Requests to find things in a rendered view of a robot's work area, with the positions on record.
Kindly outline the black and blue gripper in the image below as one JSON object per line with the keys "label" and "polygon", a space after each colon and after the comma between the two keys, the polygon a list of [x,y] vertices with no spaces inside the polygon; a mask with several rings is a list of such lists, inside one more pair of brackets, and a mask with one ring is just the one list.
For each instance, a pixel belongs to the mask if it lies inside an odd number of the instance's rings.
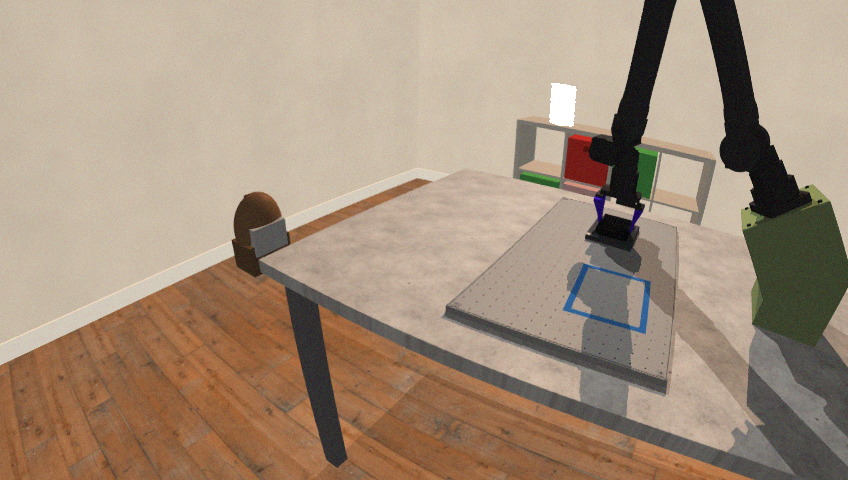
{"label": "black and blue gripper", "polygon": [[614,168],[611,188],[609,187],[609,184],[605,184],[601,190],[596,193],[593,199],[598,215],[598,223],[602,219],[606,196],[617,198],[616,204],[635,209],[630,227],[631,234],[634,224],[639,219],[645,208],[645,204],[639,203],[642,193],[635,192],[635,194],[633,194],[635,177],[636,172],[629,172],[626,173],[626,175],[622,175],[621,170]]}

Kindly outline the blue taped rectangle outline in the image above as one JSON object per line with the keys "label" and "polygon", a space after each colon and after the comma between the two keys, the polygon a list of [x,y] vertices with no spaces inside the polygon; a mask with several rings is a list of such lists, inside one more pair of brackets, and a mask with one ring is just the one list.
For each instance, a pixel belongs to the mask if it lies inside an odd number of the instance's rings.
{"label": "blue taped rectangle outline", "polygon": [[[639,328],[631,326],[631,325],[627,325],[627,324],[624,324],[624,323],[620,323],[620,322],[617,322],[617,321],[613,321],[613,320],[610,320],[610,319],[606,319],[606,318],[603,318],[603,317],[599,317],[599,316],[596,316],[596,315],[592,315],[592,314],[589,314],[589,313],[585,313],[585,312],[582,312],[582,311],[578,311],[578,310],[575,310],[575,309],[571,309],[571,307],[574,303],[574,300],[577,296],[577,293],[580,289],[580,286],[583,282],[583,279],[586,275],[588,267],[592,268],[592,269],[600,270],[600,271],[603,271],[603,272],[611,273],[611,274],[614,274],[614,275],[622,276],[622,277],[625,277],[625,278],[629,278],[629,279],[633,279],[633,280],[637,280],[637,281],[645,283],[642,312],[641,312],[641,319],[640,319]],[[579,276],[578,276],[578,278],[577,278],[577,280],[574,284],[574,287],[573,287],[573,289],[572,289],[572,291],[571,291],[571,293],[570,293],[570,295],[569,295],[569,297],[568,297],[568,299],[565,303],[563,311],[567,311],[567,312],[574,313],[574,314],[577,314],[577,315],[581,315],[581,316],[584,316],[584,317],[587,317],[587,318],[591,318],[591,319],[594,319],[594,320],[598,320],[598,321],[601,321],[601,322],[605,322],[605,323],[608,323],[608,324],[612,324],[612,325],[615,325],[615,326],[619,326],[619,327],[622,327],[622,328],[626,328],[626,329],[629,329],[629,330],[633,330],[633,331],[636,331],[636,332],[646,334],[648,308],[649,308],[649,298],[650,298],[650,286],[651,286],[651,281],[643,280],[643,279],[640,279],[640,278],[632,277],[632,276],[629,276],[629,275],[621,274],[621,273],[618,273],[618,272],[610,271],[610,270],[599,268],[599,267],[596,267],[596,266],[583,264],[583,267],[582,267],[582,269],[579,273]]]}

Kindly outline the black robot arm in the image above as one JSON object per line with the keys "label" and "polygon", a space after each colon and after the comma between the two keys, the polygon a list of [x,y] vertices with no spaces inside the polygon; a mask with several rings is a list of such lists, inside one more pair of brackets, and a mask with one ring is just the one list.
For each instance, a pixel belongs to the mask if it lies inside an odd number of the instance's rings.
{"label": "black robot arm", "polygon": [[[639,152],[635,146],[641,144],[647,125],[651,95],[676,1],[644,1],[625,91],[611,127],[613,135],[592,138],[590,159],[615,165],[622,175],[638,170]],[[787,174],[774,144],[770,145],[767,130],[759,124],[735,1],[700,0],[700,3],[723,98],[726,136],[719,153],[725,168],[749,172],[754,200],[749,203],[750,209],[765,217],[775,218],[811,202],[810,193],[799,190],[794,175]],[[633,194],[638,177],[636,172]]]}

